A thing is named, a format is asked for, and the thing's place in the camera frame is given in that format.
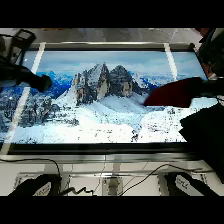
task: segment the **display screen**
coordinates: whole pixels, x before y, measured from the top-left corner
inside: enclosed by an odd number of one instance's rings
[[[32,68],[36,51],[24,57]],[[190,108],[143,106],[150,93],[169,82],[206,76],[194,52],[172,52],[177,75],[166,52],[45,51],[37,75],[50,76],[45,93],[31,89],[12,143],[150,143],[184,142],[180,120],[216,99],[194,99]],[[23,87],[0,94],[1,141]]]

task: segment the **white strip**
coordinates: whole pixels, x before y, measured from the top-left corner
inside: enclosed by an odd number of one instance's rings
[[[169,61],[171,72],[173,74],[173,79],[174,81],[177,81],[177,67],[175,65],[173,55],[170,51],[170,45],[168,43],[164,43],[164,48],[165,48],[166,56]]]
[[[39,51],[37,52],[37,55],[34,59],[33,67],[31,69],[32,73],[34,73],[34,74],[36,74],[38,66],[40,64],[41,57],[44,53],[45,44],[46,44],[45,42],[40,43]],[[15,135],[16,127],[19,123],[19,119],[20,119],[20,116],[23,112],[26,101],[28,99],[29,93],[30,93],[30,87],[25,87],[24,90],[23,90],[23,94],[19,99],[19,102],[18,102],[16,111],[14,113],[11,125],[9,127],[8,133],[6,134],[6,137],[5,137],[0,155],[7,155],[8,154],[10,145],[11,145],[13,137]]]

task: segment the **red item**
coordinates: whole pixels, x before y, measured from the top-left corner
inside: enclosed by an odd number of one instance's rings
[[[191,100],[196,96],[198,84],[201,82],[201,78],[195,77],[168,83],[155,89],[143,105],[188,108],[191,105]]]

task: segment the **blue sky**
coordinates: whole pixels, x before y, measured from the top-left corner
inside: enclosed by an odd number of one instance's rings
[[[27,52],[24,66],[32,68],[36,52]],[[172,52],[178,74],[204,75],[192,52]],[[132,72],[171,73],[165,52],[158,51],[45,51],[38,72],[54,71],[57,74],[74,75],[106,62],[109,70],[123,65]]]

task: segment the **sky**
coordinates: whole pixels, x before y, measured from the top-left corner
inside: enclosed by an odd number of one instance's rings
[[[27,52],[24,66],[32,68],[36,53],[35,51]],[[172,55],[178,74],[204,75],[193,52],[172,52]],[[54,71],[57,74],[74,75],[103,62],[109,70],[122,65],[135,73],[171,73],[166,53],[159,51],[45,51],[38,72]]]

